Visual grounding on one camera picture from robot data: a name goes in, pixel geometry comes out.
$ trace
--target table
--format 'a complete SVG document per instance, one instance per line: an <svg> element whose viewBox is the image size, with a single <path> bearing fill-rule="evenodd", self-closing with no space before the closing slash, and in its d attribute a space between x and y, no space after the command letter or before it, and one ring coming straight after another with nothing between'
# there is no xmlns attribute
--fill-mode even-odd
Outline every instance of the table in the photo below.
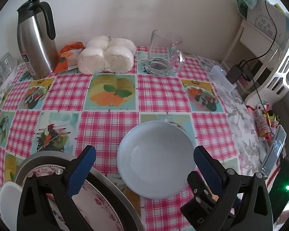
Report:
<svg viewBox="0 0 289 231"><path fill-rule="evenodd" d="M0 104L0 189L29 155L59 150L78 156L90 144L97 151L94 167L130 199L146 230L187 230L180 207L193 196L189 187L152 200L133 193L118 174L121 139L150 120L180 127L225 167L255 173L259 153L253 119L237 91L228 93L210 77L218 63L187 55L176 76L160 78L145 72L146 51L137 47L135 65L126 74L92 76L74 69L33 81L25 65L19 65Z"/></svg>

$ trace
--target floral pattern cloth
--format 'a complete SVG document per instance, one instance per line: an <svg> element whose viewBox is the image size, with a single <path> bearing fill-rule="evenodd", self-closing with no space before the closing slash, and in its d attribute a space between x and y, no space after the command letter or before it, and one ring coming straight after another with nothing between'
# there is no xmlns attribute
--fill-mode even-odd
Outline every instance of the floral pattern cloth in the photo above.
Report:
<svg viewBox="0 0 289 231"><path fill-rule="evenodd" d="M238 151L240 174L253 176L261 165L259 160L259 138L255 130L254 117L249 114L243 99L234 89L231 93L219 81L210 75L213 66L220 64L207 58L196 56L201 66L207 71L211 82L216 84L216 90L222 100L230 129L233 132L234 142Z"/></svg>

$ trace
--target white device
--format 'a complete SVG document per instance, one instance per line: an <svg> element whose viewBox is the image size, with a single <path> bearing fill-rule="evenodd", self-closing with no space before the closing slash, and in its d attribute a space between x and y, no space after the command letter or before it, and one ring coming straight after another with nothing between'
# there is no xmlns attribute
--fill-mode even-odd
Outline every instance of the white device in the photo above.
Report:
<svg viewBox="0 0 289 231"><path fill-rule="evenodd" d="M281 125L278 125L274 140L262 163L261 172L267 177L270 175L274 164L276 163L279 155L281 154L281 150L283 149L286 136L287 134L284 128Z"/></svg>
<svg viewBox="0 0 289 231"><path fill-rule="evenodd" d="M214 77L214 79L218 80L221 85L225 88L226 91L231 93L237 86L236 83L231 84L226 78L226 71L218 65L212 67L210 74Z"/></svg>

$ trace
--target green cloth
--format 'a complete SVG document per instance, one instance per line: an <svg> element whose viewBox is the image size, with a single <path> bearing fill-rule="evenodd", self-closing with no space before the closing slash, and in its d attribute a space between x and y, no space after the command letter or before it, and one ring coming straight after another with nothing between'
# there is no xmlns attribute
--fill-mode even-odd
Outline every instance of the green cloth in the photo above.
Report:
<svg viewBox="0 0 289 231"><path fill-rule="evenodd" d="M237 5L239 12L241 13L242 17L245 19L247 18L247 10L253 9L258 0L237 0Z"/></svg>

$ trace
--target glass cup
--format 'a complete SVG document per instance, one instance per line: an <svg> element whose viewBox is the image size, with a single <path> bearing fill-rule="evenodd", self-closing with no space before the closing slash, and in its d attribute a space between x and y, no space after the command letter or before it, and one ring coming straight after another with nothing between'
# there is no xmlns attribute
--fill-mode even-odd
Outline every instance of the glass cup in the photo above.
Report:
<svg viewBox="0 0 289 231"><path fill-rule="evenodd" d="M1 65L2 69L9 75L12 72L12 69L14 67L14 60L11 57L11 55L6 53L2 58L1 58Z"/></svg>
<svg viewBox="0 0 289 231"><path fill-rule="evenodd" d="M182 37L175 33L154 30L144 65L146 71L161 77L179 72L185 63L185 57L179 50L182 42Z"/></svg>
<svg viewBox="0 0 289 231"><path fill-rule="evenodd" d="M2 76L2 81L5 81L9 75L6 73L6 71L4 70L4 68L2 66L0 67L0 75Z"/></svg>

